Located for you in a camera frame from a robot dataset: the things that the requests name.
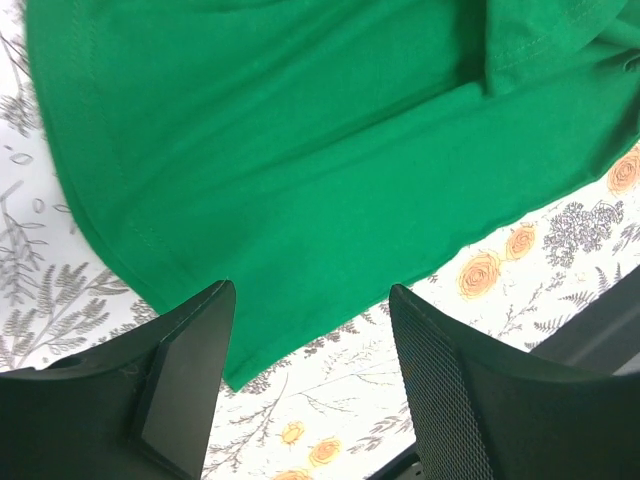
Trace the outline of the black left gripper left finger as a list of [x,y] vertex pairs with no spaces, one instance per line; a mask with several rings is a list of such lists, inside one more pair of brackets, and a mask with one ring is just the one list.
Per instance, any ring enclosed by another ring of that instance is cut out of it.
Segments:
[[44,369],[3,373],[2,477],[199,478],[234,311],[234,285],[219,281]]

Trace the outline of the green t shirt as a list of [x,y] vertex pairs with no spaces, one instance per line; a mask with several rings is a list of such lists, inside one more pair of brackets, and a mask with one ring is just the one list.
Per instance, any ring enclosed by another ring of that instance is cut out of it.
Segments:
[[30,1],[25,28],[77,226],[158,313],[235,285],[233,389],[639,138],[635,1]]

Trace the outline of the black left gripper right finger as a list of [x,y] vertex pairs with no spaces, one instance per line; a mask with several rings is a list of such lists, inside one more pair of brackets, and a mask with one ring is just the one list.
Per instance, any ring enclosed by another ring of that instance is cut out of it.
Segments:
[[389,295],[428,479],[635,479],[639,377],[562,365],[461,323],[404,286]]

